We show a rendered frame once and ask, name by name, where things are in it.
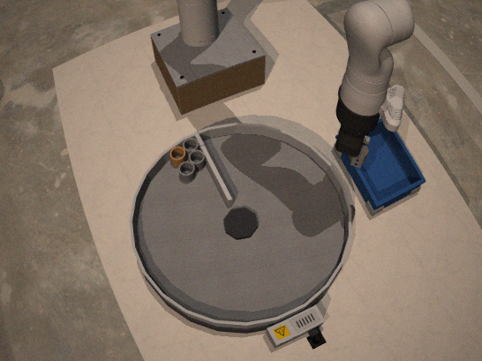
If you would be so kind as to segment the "blue square tray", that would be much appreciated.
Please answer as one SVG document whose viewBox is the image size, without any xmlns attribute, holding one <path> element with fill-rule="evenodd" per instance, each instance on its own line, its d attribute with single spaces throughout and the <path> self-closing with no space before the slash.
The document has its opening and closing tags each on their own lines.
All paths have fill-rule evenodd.
<svg viewBox="0 0 482 361">
<path fill-rule="evenodd" d="M 350 165 L 349 155 L 338 152 L 335 147 L 334 150 L 373 216 L 383 208 L 418 192 L 426 180 L 397 132 L 387 130 L 381 118 L 366 136 L 371 138 L 361 169 Z"/>
</svg>

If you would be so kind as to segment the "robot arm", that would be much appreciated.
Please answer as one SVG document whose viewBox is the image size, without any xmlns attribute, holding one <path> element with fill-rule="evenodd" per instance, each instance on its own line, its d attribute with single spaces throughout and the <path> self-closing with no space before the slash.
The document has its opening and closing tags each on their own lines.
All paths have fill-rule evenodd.
<svg viewBox="0 0 482 361">
<path fill-rule="evenodd" d="M 185 44 L 202 47 L 218 38 L 217 0 L 177 0 L 177 8 Z M 349 50 L 348 81 L 363 93 L 383 93 L 394 67 L 387 47 L 409 39 L 414 32 L 415 19 L 408 0 L 355 3 L 347 10 L 343 24 Z"/>
</svg>

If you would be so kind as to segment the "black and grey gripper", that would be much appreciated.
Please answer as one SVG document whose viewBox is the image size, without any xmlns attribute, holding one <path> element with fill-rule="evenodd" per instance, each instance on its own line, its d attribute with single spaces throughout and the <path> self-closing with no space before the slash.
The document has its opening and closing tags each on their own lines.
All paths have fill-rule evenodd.
<svg viewBox="0 0 482 361">
<path fill-rule="evenodd" d="M 361 168 L 370 142 L 370 137 L 366 134 L 376 127 L 380 116 L 388 130 L 398 130 L 402 121 L 405 91 L 402 86 L 393 85 L 381 94 L 366 94 L 348 81 L 345 72 L 338 97 L 336 117 L 341 127 L 335 149 L 353 156 L 350 165 Z"/>
</svg>

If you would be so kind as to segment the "grey metal ring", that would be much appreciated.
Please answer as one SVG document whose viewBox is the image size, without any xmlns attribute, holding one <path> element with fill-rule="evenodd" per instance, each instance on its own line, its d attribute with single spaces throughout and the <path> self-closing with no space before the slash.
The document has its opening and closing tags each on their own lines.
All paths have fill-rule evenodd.
<svg viewBox="0 0 482 361">
<path fill-rule="evenodd" d="M 183 174 L 184 170 L 191 169 L 192 172 L 189 174 Z M 178 168 L 180 177 L 185 182 L 191 182 L 196 177 L 195 167 L 192 162 L 182 162 Z"/>
<path fill-rule="evenodd" d="M 193 150 L 188 150 L 188 147 L 195 147 Z M 200 150 L 199 142 L 194 138 L 186 139 L 183 143 L 183 149 L 185 150 L 186 156 L 189 158 L 191 151 Z"/>
<path fill-rule="evenodd" d="M 200 159 L 203 158 L 203 159 L 200 162 L 193 162 L 193 160 L 196 159 L 196 158 L 200 158 Z M 189 162 L 193 163 L 196 170 L 203 169 L 206 165 L 206 159 L 205 159 L 204 153 L 200 150 L 191 151 L 190 154 L 189 154 Z"/>
</svg>

